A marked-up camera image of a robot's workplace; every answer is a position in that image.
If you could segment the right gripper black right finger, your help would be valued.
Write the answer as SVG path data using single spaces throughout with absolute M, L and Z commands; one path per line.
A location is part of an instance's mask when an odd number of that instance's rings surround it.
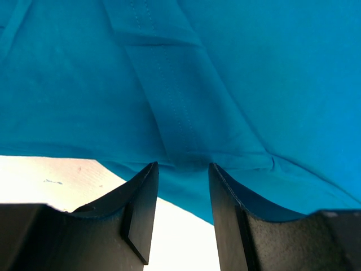
M 360 269 L 360 210 L 303 215 L 251 191 L 215 163 L 208 176 L 222 270 Z

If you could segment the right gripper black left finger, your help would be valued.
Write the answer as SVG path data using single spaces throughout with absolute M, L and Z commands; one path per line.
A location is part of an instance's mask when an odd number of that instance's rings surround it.
M 149 263 L 158 184 L 153 162 L 73 212 L 2 204 L 1 269 L 142 270 Z

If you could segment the teal blue t shirt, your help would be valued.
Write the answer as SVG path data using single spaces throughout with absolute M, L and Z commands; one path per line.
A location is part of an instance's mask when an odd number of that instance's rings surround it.
M 2 1 L 1 154 L 94 159 L 212 222 L 208 165 L 360 208 L 359 1 Z

